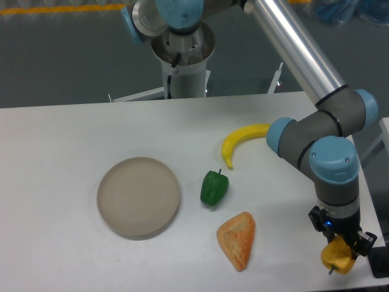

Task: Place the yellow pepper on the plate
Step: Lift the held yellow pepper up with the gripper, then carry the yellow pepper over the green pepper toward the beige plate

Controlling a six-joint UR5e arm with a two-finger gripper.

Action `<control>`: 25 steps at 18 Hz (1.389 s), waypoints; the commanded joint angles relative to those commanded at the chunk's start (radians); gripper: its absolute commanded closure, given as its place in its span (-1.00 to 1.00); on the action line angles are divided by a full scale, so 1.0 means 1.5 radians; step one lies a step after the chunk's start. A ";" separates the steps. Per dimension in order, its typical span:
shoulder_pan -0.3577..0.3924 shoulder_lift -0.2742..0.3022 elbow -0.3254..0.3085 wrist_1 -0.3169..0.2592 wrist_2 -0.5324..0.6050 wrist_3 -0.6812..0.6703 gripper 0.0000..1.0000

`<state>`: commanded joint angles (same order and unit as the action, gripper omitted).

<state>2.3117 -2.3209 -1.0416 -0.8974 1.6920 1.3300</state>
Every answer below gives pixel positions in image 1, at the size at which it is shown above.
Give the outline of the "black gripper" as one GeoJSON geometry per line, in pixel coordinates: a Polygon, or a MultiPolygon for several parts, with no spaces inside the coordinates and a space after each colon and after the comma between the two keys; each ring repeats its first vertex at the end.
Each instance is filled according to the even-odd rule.
{"type": "Polygon", "coordinates": [[[327,210],[314,206],[308,216],[314,229],[322,233],[328,243],[333,241],[335,235],[341,236],[346,243],[352,243],[352,259],[366,257],[377,240],[375,234],[362,231],[360,209],[352,216],[335,218],[331,217],[327,210]]]}

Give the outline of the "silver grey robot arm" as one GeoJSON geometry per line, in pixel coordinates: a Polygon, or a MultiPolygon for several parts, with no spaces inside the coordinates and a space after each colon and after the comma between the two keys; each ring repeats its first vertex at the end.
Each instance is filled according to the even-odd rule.
{"type": "Polygon", "coordinates": [[[349,88],[285,2],[136,1],[121,16],[135,42],[151,42],[165,98],[183,99],[205,96],[205,63],[215,38],[204,19],[233,6],[254,15],[316,107],[299,121],[276,120],[268,146],[313,181],[315,230],[329,242],[342,237],[353,257],[368,255],[377,237],[360,227],[359,160],[348,137],[375,120],[377,103],[369,92],[349,88]]]}

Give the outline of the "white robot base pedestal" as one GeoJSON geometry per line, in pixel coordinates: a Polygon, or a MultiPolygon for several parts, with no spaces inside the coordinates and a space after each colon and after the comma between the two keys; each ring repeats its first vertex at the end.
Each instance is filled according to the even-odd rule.
{"type": "Polygon", "coordinates": [[[151,40],[161,63],[166,99],[205,97],[207,62],[214,53],[215,36],[200,22],[192,32],[170,29],[151,40]]]}

